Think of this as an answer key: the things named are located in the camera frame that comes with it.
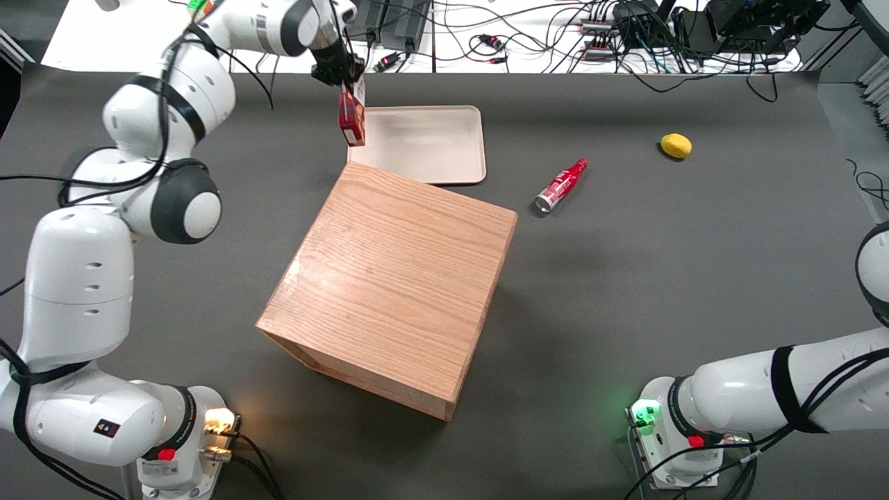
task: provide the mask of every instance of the gray table surface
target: gray table surface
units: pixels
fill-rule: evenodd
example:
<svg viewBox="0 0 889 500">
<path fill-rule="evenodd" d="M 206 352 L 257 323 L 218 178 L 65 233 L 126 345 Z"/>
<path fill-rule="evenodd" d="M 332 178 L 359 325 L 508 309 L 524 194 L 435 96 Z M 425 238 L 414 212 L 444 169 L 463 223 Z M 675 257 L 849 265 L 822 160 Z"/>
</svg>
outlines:
<svg viewBox="0 0 889 500">
<path fill-rule="evenodd" d="M 127 78 L 30 68 L 0 170 L 54 173 L 71 150 L 109 144 L 101 107 Z M 235 80 L 235 113 L 195 151 L 222 191 L 221 226 L 198 246 L 140 242 L 132 331 L 100 365 L 219 390 L 291 499 L 621 498 L 634 480 L 623 407 L 648 380 L 875 325 L 853 272 L 872 221 L 817 76 L 779 76 L 776 104 L 742 77 L 661 95 L 631 77 L 371 76 L 371 106 L 479 107 L 488 178 L 454 190 L 520 214 L 460 403 L 440 423 L 311 372 L 254 330 L 346 150 L 334 89 L 280 75 L 271 112 L 249 77 Z M 670 132 L 692 139 L 686 161 L 657 150 Z M 578 157 L 591 164 L 581 185 L 534 216 L 533 196 Z M 0 185 L 3 284 L 21 276 L 54 190 Z M 20 291 L 0 317 L 14 345 Z M 885 437 L 791 436 L 762 459 L 753 498 L 881 497 Z M 11 434 L 0 449 L 3 499 L 89 497 Z M 116 470 L 81 468 L 119 485 Z M 265 494 L 232 465 L 216 497 Z"/>
</svg>

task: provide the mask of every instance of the yellow lemon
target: yellow lemon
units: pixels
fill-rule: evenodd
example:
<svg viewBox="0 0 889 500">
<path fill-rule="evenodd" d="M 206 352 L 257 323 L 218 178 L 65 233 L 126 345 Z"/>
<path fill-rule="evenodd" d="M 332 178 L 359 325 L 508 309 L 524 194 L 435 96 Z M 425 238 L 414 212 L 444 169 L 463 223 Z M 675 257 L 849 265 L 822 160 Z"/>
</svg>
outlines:
<svg viewBox="0 0 889 500">
<path fill-rule="evenodd" d="M 668 133 L 661 137 L 661 149 L 673 158 L 682 159 L 692 154 L 692 142 L 680 133 Z"/>
</svg>

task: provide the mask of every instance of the wooden box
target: wooden box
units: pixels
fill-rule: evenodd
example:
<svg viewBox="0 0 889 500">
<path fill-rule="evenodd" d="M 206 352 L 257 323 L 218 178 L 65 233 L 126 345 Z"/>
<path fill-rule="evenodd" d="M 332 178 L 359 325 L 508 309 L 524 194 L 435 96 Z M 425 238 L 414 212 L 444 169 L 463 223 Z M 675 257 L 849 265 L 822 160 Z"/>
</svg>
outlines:
<svg viewBox="0 0 889 500">
<path fill-rule="evenodd" d="M 256 327 L 313 370 L 449 421 L 516 220 L 348 163 Z"/>
</svg>

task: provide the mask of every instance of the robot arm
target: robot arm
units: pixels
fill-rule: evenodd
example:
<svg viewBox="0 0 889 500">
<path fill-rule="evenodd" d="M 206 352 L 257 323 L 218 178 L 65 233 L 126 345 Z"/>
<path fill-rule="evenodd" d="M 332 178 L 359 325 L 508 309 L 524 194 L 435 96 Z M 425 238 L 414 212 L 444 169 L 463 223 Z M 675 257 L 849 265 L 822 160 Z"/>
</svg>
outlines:
<svg viewBox="0 0 889 500">
<path fill-rule="evenodd" d="M 64 373 L 32 385 L 0 361 L 0 427 L 85 462 L 137 462 L 151 497 L 212 494 L 228 438 L 211 431 L 236 425 L 222 397 L 127 382 L 94 360 L 129 333 L 137 237 L 195 244 L 219 222 L 219 192 L 191 151 L 235 105 L 220 53 L 309 50 L 316 78 L 349 88 L 364 63 L 346 51 L 339 24 L 354 13 L 348 0 L 218 2 L 111 97 L 102 120 L 116 146 L 72 155 L 65 173 L 76 182 L 62 187 L 63 207 L 37 224 L 28 252 L 18 356 L 30 374 Z"/>
<path fill-rule="evenodd" d="M 734 434 L 889 429 L 889 223 L 876 226 L 859 247 L 855 271 L 883 325 L 820 343 L 786 346 L 708 363 L 685 377 L 649 382 L 629 408 L 640 451 L 653 467 L 656 488 L 691 486 L 722 464 Z M 839 385 L 817 408 L 804 411 L 820 384 L 855 359 L 866 368 Z M 715 486 L 716 478 L 703 486 Z"/>
</svg>

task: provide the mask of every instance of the black device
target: black device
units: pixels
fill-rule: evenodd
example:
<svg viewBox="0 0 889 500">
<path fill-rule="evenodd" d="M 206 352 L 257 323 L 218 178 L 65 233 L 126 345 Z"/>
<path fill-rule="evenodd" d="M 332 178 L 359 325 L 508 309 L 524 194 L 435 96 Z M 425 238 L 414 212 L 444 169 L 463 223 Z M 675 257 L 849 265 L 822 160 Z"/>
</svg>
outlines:
<svg viewBox="0 0 889 500">
<path fill-rule="evenodd" d="M 710 0 L 703 12 L 673 14 L 676 37 L 701 57 L 718 52 L 787 53 L 830 8 L 830 0 Z"/>
<path fill-rule="evenodd" d="M 614 27 L 621 34 L 624 46 L 630 49 L 668 45 L 662 22 L 669 16 L 676 0 L 664 0 L 659 7 L 655 0 L 618 3 L 614 6 Z"/>
<path fill-rule="evenodd" d="M 355 7 L 357 7 L 355 16 L 347 23 L 348 32 L 366 33 L 365 37 L 368 42 L 379 42 L 380 26 L 383 23 L 383 15 L 386 13 L 386 4 L 355 0 Z"/>
<path fill-rule="evenodd" d="M 394 51 L 419 51 L 429 4 L 429 0 L 387 0 L 380 43 Z"/>
</svg>

